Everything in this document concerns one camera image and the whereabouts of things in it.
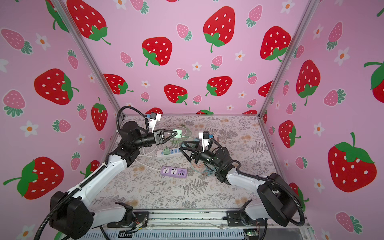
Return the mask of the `light green charger plug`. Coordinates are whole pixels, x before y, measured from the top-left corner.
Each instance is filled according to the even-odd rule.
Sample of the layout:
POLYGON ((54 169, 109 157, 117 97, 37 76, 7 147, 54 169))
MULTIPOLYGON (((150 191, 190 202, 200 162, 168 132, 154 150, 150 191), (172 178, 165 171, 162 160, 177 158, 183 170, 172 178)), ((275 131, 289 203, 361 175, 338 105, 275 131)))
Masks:
POLYGON ((169 149, 169 148, 165 148, 164 150, 163 150, 163 155, 164 156, 167 156, 167 155, 170 155, 171 154, 171 150, 169 149))

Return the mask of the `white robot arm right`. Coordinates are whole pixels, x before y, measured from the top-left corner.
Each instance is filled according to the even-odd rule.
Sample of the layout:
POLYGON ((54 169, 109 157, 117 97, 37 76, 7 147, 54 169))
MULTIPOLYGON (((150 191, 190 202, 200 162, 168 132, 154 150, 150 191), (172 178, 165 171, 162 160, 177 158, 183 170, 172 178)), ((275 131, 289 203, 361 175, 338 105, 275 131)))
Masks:
POLYGON ((251 226, 256 220, 270 218, 283 227, 289 223, 304 226, 305 215, 301 201, 280 175, 263 177, 243 172, 242 164, 233 160, 229 150, 215 139, 210 139, 207 147, 196 141, 184 141, 180 151, 190 163, 203 162, 212 166, 219 182, 258 194, 261 204, 246 201, 233 218, 234 221, 251 226))

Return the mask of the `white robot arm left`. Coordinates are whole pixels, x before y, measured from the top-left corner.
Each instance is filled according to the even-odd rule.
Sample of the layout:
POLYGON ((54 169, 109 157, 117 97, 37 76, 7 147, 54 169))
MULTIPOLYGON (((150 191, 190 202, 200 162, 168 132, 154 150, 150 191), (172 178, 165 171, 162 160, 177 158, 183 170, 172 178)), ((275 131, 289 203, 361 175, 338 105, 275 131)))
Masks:
POLYGON ((117 127, 122 139, 118 147, 107 155, 105 162, 72 189, 52 196, 50 213, 39 226, 34 237, 36 240, 40 239, 47 225, 64 234, 65 239, 77 240, 90 229, 109 223, 121 223, 124 227, 136 223, 133 208, 128 204, 117 202, 116 206, 101 210, 90 210, 89 206, 115 176, 136 160, 142 147, 165 144, 178 132, 166 129, 151 131, 133 121, 117 127))

